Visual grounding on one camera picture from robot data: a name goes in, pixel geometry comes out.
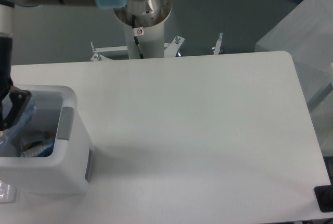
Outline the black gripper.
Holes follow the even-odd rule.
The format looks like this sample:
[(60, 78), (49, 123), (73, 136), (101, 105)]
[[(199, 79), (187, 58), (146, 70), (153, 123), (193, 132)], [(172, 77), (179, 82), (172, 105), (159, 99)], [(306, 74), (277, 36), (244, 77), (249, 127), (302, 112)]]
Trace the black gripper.
[(16, 125), (28, 105), (32, 94), (28, 90), (21, 90), (13, 86), (11, 79), (12, 38), (1, 36), (1, 101), (9, 93), (11, 108), (6, 117), (3, 117), (3, 104), (1, 103), (1, 131)]

